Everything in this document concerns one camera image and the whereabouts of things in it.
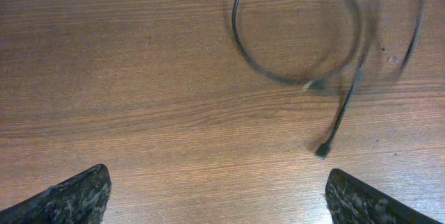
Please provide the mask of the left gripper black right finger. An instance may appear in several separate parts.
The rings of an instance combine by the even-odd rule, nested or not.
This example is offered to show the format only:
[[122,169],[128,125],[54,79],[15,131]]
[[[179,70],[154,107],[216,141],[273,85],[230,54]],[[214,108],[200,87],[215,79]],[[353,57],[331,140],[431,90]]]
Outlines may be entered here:
[[334,224],[440,224],[338,168],[330,171],[325,200]]

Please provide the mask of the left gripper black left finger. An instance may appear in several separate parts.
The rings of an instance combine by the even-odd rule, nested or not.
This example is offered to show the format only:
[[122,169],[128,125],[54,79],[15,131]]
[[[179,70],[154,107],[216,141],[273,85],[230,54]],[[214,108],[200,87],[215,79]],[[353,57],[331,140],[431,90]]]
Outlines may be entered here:
[[108,168],[97,164],[1,211],[7,223],[100,224],[111,196]]

